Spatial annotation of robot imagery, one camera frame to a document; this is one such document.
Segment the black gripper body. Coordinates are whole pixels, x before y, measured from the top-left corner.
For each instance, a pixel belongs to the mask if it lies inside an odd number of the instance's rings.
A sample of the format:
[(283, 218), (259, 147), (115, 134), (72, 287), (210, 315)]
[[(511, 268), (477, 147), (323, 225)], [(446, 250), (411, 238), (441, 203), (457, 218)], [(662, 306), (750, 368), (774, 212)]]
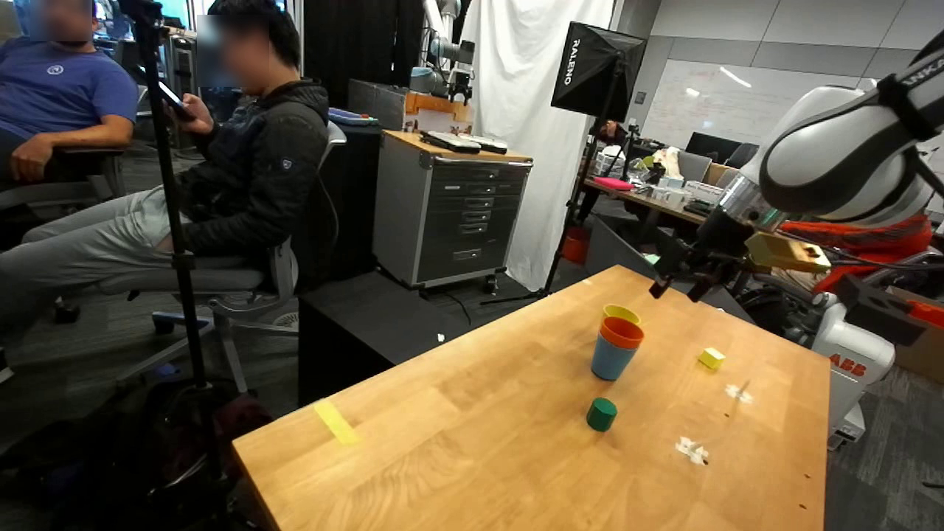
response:
[(656, 271), (665, 283), (674, 283), (674, 281), (722, 283), (743, 263), (750, 237), (752, 237), (750, 225), (725, 212), (712, 212), (690, 238), (681, 238), (681, 237), (662, 238), (662, 260)]

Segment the white ABB robot base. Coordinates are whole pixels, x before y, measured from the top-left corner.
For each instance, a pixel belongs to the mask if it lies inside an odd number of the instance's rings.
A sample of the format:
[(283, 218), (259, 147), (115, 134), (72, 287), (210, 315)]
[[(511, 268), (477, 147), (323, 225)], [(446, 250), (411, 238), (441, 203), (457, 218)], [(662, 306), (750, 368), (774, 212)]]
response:
[(812, 347), (833, 364), (830, 430), (861, 439), (868, 430), (861, 395), (893, 367), (893, 346), (848, 319), (848, 303), (834, 291), (815, 299), (823, 311)]

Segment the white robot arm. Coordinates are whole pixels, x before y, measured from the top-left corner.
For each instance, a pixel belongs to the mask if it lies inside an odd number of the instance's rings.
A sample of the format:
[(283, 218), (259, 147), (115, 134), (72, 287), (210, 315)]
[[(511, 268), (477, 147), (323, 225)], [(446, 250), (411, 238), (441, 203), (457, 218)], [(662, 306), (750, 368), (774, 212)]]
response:
[(874, 89), (818, 85), (806, 92), (739, 172), (690, 246), (671, 246), (650, 291), (680, 277), (699, 300), (743, 263), (758, 229), (752, 209), (833, 225), (896, 225), (923, 215), (941, 178), (918, 144), (944, 134), (944, 33)]

